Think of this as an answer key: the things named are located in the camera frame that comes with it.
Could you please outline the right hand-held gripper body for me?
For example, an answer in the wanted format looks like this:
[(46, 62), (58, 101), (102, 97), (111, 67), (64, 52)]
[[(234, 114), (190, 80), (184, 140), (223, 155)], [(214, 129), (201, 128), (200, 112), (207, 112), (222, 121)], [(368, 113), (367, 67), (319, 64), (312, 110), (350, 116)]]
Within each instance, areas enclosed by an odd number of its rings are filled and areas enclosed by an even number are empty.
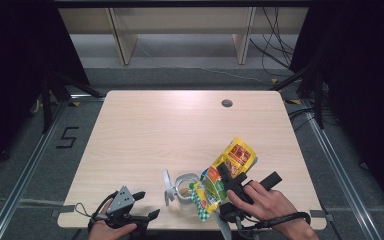
[[(236, 178), (234, 178), (237, 183), (238, 187), (236, 188), (230, 188), (232, 191), (238, 194), (238, 196), (245, 202), (252, 203), (252, 199), (248, 197), (244, 191), (243, 191), (243, 185), (242, 182), (247, 178), (245, 173), (239, 174)], [(232, 231), (230, 228), (230, 223), (233, 223), (236, 225), (238, 233), (240, 236), (247, 240), (257, 240), (258, 237), (256, 235), (256, 232), (254, 231), (254, 228), (252, 229), (246, 229), (242, 225), (242, 221), (245, 219), (245, 217), (249, 216), (248, 213), (244, 213), (237, 207), (235, 207), (230, 202), (225, 202), (219, 206), (219, 211), (214, 213), (214, 216), (216, 217), (217, 224), (220, 228), (220, 231), (222, 233), (222, 236), (224, 240), (232, 240)]]

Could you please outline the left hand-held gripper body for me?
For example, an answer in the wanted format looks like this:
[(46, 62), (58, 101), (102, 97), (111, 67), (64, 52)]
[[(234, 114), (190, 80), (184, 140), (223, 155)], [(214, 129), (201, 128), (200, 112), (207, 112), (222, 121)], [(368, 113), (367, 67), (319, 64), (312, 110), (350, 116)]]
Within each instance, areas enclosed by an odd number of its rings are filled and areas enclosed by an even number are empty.
[(115, 195), (106, 211), (106, 224), (117, 229), (125, 225), (135, 223), (137, 228), (133, 234), (143, 234), (146, 231), (149, 218), (146, 216), (134, 216), (130, 210), (135, 204), (133, 194), (126, 186), (123, 186)]

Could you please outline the yellow seasoning pouch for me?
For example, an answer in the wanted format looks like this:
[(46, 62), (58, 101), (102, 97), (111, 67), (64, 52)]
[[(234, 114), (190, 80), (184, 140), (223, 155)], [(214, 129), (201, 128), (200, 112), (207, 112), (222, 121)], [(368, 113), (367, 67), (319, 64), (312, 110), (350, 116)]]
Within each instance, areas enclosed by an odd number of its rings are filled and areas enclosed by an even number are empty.
[(191, 186), (192, 201), (200, 221), (206, 221), (227, 198), (227, 188), (222, 183), (217, 167), (224, 163), (231, 176), (236, 178), (241, 173), (246, 174), (257, 161), (258, 157), (250, 146), (238, 137), (232, 139), (219, 157), (202, 172), (200, 179)]

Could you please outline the clear jar with white lid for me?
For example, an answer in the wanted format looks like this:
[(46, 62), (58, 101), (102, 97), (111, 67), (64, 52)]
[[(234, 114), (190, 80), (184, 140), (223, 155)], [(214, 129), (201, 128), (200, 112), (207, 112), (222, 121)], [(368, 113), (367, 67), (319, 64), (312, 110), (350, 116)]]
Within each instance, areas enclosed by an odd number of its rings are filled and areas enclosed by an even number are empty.
[(191, 186), (198, 180), (199, 177), (195, 173), (186, 173), (179, 175), (172, 182), (169, 171), (165, 169), (163, 171), (165, 205), (169, 206), (172, 202), (176, 201), (181, 211), (194, 210), (196, 206), (192, 201)]

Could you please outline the person's left hand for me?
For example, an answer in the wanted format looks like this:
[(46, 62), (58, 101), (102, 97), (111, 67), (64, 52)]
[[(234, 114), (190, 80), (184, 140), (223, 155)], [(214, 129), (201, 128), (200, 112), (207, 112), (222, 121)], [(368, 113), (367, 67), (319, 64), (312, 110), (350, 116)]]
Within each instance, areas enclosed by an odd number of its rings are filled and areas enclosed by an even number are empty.
[(120, 240), (137, 228), (135, 223), (113, 229), (104, 220), (95, 220), (89, 232), (88, 240)]

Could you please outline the person's right hand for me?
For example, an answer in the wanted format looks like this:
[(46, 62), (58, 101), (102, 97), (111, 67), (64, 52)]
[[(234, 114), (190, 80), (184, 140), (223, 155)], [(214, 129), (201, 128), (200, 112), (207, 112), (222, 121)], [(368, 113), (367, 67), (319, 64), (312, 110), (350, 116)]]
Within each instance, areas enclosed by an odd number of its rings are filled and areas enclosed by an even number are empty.
[(253, 200), (253, 204), (244, 202), (232, 190), (227, 191), (227, 196), (236, 207), (260, 221), (297, 212), (295, 206), (280, 191), (268, 191), (259, 182), (251, 181), (243, 190)]

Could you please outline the grey floor tape piece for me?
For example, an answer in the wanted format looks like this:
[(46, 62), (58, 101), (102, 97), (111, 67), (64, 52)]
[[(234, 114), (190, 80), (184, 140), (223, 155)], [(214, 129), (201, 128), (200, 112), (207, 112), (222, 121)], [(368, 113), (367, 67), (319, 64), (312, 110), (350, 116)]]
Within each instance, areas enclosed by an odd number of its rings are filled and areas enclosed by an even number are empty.
[(312, 218), (324, 218), (328, 222), (333, 222), (334, 217), (332, 214), (326, 213), (323, 210), (310, 210), (310, 216)]
[(71, 213), (75, 209), (74, 205), (64, 205), (58, 209), (53, 209), (51, 212), (51, 216), (57, 218), (61, 213)]

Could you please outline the black metal stand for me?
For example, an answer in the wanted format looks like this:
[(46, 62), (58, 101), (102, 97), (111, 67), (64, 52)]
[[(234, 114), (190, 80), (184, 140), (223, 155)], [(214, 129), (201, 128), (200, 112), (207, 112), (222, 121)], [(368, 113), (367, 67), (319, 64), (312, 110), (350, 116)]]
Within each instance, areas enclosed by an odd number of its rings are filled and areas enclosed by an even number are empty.
[(279, 91), (293, 82), (301, 80), (298, 87), (297, 94), (300, 98), (308, 98), (314, 94), (314, 116), (318, 126), (323, 129), (324, 124), (322, 120), (322, 102), (323, 102), (323, 79), (319, 70), (318, 63), (311, 60), (309, 64), (303, 67), (292, 76), (275, 84), (270, 88), (271, 91)]
[(43, 133), (50, 129), (53, 122), (50, 94), (53, 94), (58, 102), (68, 102), (71, 95), (66, 88), (67, 85), (71, 85), (95, 98), (103, 97), (103, 94), (94, 90), (88, 84), (76, 81), (61, 72), (47, 71), (42, 79), (41, 92), (44, 115)]

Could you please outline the light wooden shelf unit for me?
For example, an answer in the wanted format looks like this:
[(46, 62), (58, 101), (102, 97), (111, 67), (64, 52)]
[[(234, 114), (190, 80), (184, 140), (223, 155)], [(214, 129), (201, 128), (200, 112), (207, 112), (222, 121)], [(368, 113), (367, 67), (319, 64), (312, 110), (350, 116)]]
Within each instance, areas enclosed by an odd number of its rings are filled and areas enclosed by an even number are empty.
[(246, 62), (250, 37), (278, 26), (301, 32), (306, 7), (72, 8), (59, 10), (71, 34), (110, 34), (127, 65), (140, 34), (230, 34), (237, 61)]

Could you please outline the black curtain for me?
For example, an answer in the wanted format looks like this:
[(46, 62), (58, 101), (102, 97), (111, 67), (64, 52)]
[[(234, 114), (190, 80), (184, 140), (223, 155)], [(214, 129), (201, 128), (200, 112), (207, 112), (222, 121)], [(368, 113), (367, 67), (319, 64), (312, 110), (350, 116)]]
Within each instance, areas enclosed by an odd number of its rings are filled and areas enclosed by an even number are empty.
[(0, 156), (44, 78), (89, 83), (55, 0), (0, 0)]
[(310, 0), (291, 69), (311, 61), (384, 192), (384, 0)]

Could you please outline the metal floor rail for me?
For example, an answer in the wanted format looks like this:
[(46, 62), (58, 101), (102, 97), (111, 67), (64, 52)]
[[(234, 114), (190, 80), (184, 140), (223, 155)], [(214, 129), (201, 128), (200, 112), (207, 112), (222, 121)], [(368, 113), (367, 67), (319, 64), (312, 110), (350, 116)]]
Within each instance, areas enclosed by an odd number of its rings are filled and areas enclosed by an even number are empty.
[(364, 236), (367, 240), (382, 240), (371, 214), (356, 191), (325, 130), (319, 127), (314, 113), (307, 113), (307, 119)]
[(41, 112), (28, 118), (0, 160), (0, 240), (51, 240), (64, 233), (56, 219), (63, 192), (51, 191), (56, 166), (45, 157), (66, 108), (56, 106), (47, 131)]

